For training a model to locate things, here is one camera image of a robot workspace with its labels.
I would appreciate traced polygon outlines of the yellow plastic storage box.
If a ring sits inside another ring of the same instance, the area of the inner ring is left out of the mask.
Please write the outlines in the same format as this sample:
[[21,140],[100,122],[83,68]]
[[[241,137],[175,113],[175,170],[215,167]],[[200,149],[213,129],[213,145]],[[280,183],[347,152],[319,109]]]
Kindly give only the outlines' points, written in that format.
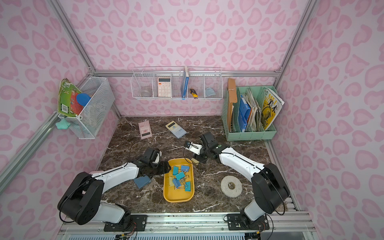
[[[193,169],[193,163],[190,159],[180,158],[180,159],[172,159],[169,160],[168,163],[170,164],[171,170],[164,175],[164,198],[169,203],[184,203],[190,201],[194,194],[195,194],[195,184],[194,184],[194,169]],[[182,186],[178,189],[175,189],[174,187],[169,186],[169,177],[173,176],[173,166],[179,167],[179,173],[180,166],[189,166],[190,170],[189,172],[186,172],[186,177],[183,180],[180,180],[180,183]],[[185,191],[185,182],[191,182],[192,184],[192,190],[190,192]]]

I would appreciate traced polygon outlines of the blue binder clip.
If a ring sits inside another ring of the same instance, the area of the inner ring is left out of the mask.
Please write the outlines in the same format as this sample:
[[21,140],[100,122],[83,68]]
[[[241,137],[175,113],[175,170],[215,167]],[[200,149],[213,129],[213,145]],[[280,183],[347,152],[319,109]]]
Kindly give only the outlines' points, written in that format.
[[173,178],[173,179],[172,179],[172,184],[173,184],[173,186],[174,186],[175,189],[178,189],[178,188],[180,188],[180,187],[182,186],[182,184],[180,183],[180,181],[179,181],[178,179],[176,179],[176,178]]
[[189,166],[184,166],[184,165],[181,165],[181,166],[180,166],[180,171],[181,171],[181,172],[186,173],[186,172],[189,172],[189,170],[190,170],[190,167],[189,167]]

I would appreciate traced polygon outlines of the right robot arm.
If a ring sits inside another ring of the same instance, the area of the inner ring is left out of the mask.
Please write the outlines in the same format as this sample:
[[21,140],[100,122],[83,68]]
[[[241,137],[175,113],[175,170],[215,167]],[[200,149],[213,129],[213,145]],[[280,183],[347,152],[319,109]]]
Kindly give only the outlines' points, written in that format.
[[278,167],[272,163],[264,165],[238,153],[227,144],[219,143],[211,132],[200,136],[201,144],[186,141],[184,148],[194,153],[200,163],[216,160],[237,171],[252,184],[254,199],[242,213],[250,221],[265,214],[272,214],[291,196],[290,190]]

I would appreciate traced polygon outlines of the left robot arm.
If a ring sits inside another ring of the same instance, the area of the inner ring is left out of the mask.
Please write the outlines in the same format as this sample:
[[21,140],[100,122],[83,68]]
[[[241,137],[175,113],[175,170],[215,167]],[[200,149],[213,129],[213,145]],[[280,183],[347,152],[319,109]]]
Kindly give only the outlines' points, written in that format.
[[132,162],[93,174],[76,175],[58,203],[59,214],[64,214],[78,225],[104,222],[107,227],[129,227],[131,212],[120,205],[102,201],[108,190],[139,177],[163,175],[171,170],[167,161],[161,161],[162,152],[147,148],[145,153]]

